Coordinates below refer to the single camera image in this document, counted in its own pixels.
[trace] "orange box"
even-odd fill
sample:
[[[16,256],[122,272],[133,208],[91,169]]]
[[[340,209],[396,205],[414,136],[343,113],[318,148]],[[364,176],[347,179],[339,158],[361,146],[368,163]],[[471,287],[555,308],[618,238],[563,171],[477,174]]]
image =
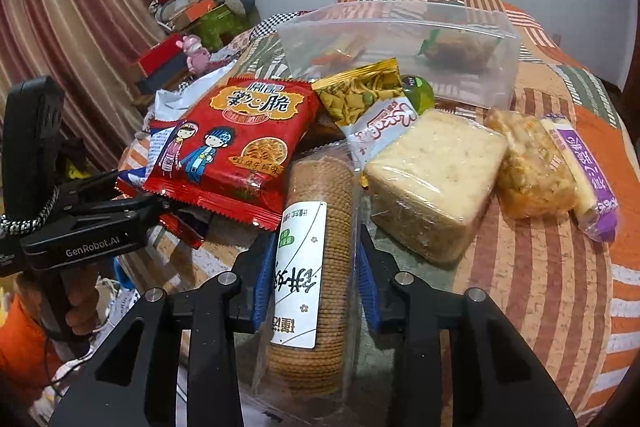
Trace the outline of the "orange box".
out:
[[[183,11],[174,16],[172,22],[174,23],[174,30],[180,31],[185,29],[189,24],[198,20],[203,15],[209,13],[218,4],[214,0],[201,0],[192,4],[189,4]]]

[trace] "bedspread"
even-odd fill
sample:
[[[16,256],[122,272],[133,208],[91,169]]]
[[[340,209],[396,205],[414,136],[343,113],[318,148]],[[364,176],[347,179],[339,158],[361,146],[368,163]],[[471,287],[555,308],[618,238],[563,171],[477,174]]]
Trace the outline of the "bedspread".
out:
[[[618,197],[620,233],[612,245],[603,245],[587,238],[566,215],[514,221],[502,215],[494,196],[461,262],[446,271],[400,248],[368,217],[367,226],[376,245],[391,251],[401,269],[457,293],[469,286],[486,290],[545,364],[579,424],[586,425],[611,397],[640,347],[640,183],[633,148],[601,81],[564,54],[534,18],[502,0],[429,1],[507,14],[522,38],[512,108],[535,116],[561,113],[574,124]],[[238,38],[248,48],[234,74],[289,76],[272,32],[274,22],[267,20]],[[475,111],[481,121],[484,110]],[[144,141],[132,144],[121,167],[144,164],[146,147]],[[252,233],[250,227],[215,217],[206,242],[194,251],[158,227],[146,251],[129,255],[126,266],[141,286],[189,289],[231,266]],[[364,321],[361,333],[350,407],[359,423],[381,425],[393,346],[372,337]],[[443,335],[443,352],[447,342]],[[450,424],[450,412],[449,392],[444,425]]]

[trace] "pink bear figurine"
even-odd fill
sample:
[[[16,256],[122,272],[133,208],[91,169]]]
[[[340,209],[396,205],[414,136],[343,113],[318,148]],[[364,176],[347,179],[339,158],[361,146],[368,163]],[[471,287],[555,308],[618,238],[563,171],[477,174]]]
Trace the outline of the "pink bear figurine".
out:
[[[187,67],[194,76],[202,76],[209,70],[209,51],[196,35],[187,35],[175,43],[187,55]]]

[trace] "orange sleeve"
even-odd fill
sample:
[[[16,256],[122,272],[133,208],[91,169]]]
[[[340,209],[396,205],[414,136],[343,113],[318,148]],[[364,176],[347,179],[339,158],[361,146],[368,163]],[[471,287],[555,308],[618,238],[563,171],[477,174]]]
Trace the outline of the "orange sleeve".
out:
[[[62,364],[51,343],[44,365],[45,336],[40,327],[14,299],[6,322],[0,328],[0,373],[15,397],[26,405],[40,397],[57,368]]]

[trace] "human hand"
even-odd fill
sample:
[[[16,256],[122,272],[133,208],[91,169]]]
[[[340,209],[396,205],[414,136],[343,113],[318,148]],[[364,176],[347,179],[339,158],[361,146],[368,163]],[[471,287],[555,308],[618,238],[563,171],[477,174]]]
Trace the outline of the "human hand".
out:
[[[91,333],[98,322],[98,290],[95,282],[98,270],[94,265],[81,266],[69,270],[67,298],[71,309],[65,320],[76,335]],[[14,282],[15,292],[20,299],[22,309],[37,323],[40,322],[42,293],[33,276],[26,273],[18,275]]]

